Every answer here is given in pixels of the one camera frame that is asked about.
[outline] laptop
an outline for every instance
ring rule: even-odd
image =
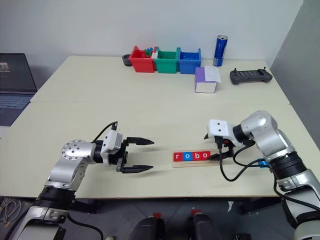
[[[36,92],[26,55],[0,53],[0,126],[11,126]]]

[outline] laptop screen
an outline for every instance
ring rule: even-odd
[[[0,91],[37,92],[25,54],[0,53]]]

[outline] blue bin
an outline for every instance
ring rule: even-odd
[[[195,74],[196,67],[201,66],[201,50],[198,52],[184,52],[177,47],[178,70],[181,74]]]

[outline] black tape roll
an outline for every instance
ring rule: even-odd
[[[124,65],[126,65],[127,67],[131,67],[132,66],[132,64],[131,64],[131,62],[129,60],[129,57],[130,57],[130,54],[125,54],[125,55],[122,56],[122,61],[123,61]]]

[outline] laptop keyboard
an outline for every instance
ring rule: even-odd
[[[1,109],[23,109],[33,96],[5,96],[0,95]]]

